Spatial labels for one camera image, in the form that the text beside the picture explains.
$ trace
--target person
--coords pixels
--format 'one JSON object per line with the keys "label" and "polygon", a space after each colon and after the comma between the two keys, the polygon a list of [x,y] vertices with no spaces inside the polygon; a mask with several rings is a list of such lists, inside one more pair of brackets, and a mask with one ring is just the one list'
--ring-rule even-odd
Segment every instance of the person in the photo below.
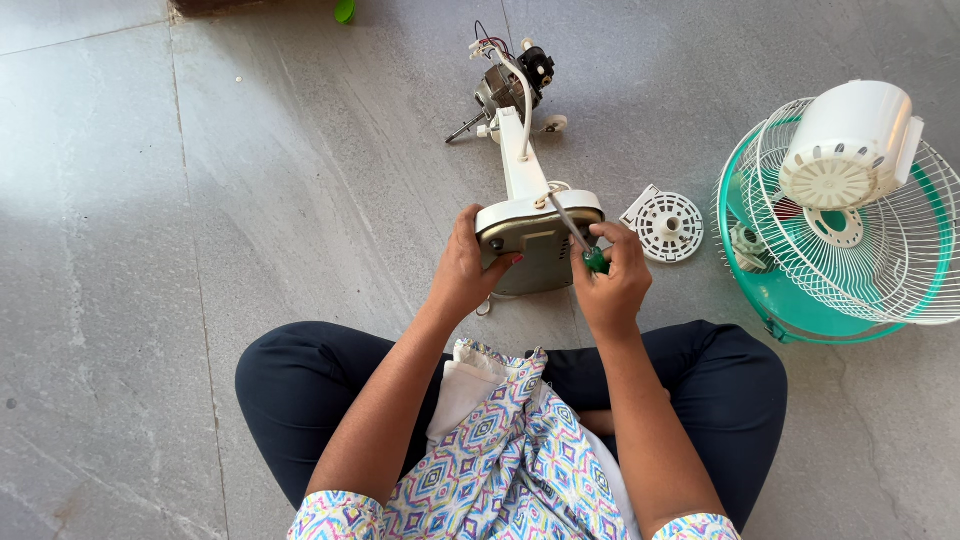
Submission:
{"label": "person", "polygon": [[322,322],[240,358],[254,441],[299,508],[290,539],[738,538],[780,442],[786,375],[735,325],[641,334],[653,282],[636,233],[601,223],[609,275],[570,242],[596,342],[500,355],[444,347],[521,254],[481,264],[472,205],[395,343]]}

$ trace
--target teal fan guard ring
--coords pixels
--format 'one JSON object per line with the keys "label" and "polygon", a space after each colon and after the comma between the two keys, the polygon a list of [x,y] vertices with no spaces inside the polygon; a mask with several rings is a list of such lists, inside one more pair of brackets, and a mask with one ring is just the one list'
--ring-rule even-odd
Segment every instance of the teal fan guard ring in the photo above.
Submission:
{"label": "teal fan guard ring", "polygon": [[[778,173],[790,136],[812,101],[787,104],[754,127],[717,182],[715,230],[722,253],[767,330],[784,343],[857,343],[906,323],[960,318],[955,258],[960,180],[925,142],[906,187],[848,210],[857,212],[864,226],[861,245],[854,248],[824,249],[821,238],[813,238],[804,210],[778,199]],[[757,272],[737,264],[730,231],[738,223],[766,243],[772,269]]]}

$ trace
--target grey tile floor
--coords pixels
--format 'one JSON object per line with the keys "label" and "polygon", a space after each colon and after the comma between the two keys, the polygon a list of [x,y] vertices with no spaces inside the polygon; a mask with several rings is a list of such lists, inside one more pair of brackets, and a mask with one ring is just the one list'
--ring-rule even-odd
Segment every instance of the grey tile floor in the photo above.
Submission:
{"label": "grey tile floor", "polygon": [[[0,1],[0,539],[283,535],[233,367],[295,320],[399,336],[456,212],[504,198],[494,144],[443,143],[474,113],[476,18],[553,56],[538,116],[570,128],[537,137],[541,162],[611,216],[649,183],[706,210],[747,130],[853,78],[906,89],[960,160],[954,0],[331,8]],[[766,339],[711,249],[653,272],[644,329]],[[457,333],[591,343],[568,291]],[[773,346],[789,412],[745,538],[956,538],[960,326]]]}

